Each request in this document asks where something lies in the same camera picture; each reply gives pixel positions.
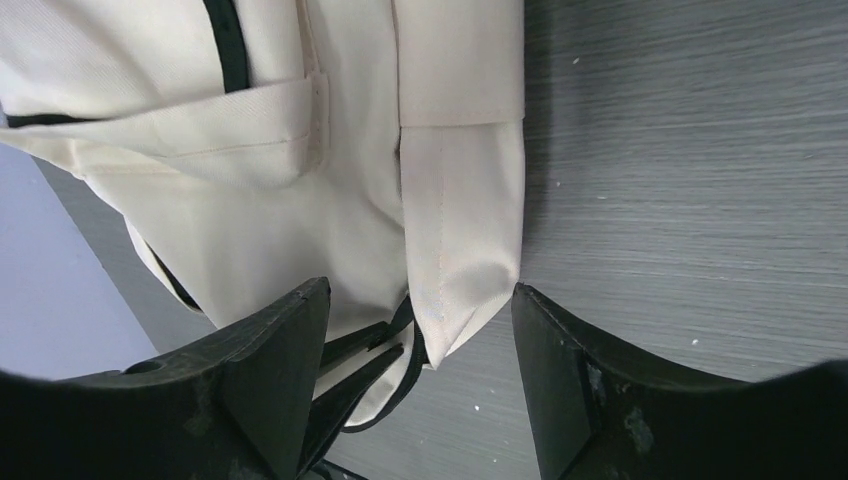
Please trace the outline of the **cream canvas backpack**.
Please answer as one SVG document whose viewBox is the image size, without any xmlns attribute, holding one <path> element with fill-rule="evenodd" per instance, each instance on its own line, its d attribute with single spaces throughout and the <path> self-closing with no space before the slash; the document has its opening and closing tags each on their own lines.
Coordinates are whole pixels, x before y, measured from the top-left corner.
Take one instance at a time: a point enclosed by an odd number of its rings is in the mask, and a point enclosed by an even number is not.
<svg viewBox="0 0 848 480">
<path fill-rule="evenodd" d="M 1 140 L 84 181 L 149 271 L 225 327 L 312 277 L 323 394 L 399 345 L 344 431 L 508 302 L 521 264 L 520 1 L 5 1 Z"/>
</svg>

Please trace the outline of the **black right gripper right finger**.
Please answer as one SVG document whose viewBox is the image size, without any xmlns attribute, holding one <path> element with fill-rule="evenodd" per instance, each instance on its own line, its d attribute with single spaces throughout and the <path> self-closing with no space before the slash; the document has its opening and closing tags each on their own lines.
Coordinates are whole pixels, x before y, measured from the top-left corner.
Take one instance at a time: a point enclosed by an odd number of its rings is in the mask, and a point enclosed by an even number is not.
<svg viewBox="0 0 848 480">
<path fill-rule="evenodd" d="M 511 317 L 543 478 L 748 476 L 749 447 L 719 417 L 719 391 L 738 381 L 629 343 L 528 284 Z"/>
</svg>

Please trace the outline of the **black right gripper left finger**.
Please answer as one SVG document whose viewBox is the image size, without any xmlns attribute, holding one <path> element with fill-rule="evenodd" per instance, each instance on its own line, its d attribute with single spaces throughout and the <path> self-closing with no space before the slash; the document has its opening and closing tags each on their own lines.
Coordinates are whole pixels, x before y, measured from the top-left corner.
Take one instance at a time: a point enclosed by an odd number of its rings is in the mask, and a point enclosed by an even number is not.
<svg viewBox="0 0 848 480">
<path fill-rule="evenodd" d="M 121 373 L 68 383 L 94 479 L 290 479 L 319 368 L 330 285 Z"/>
</svg>

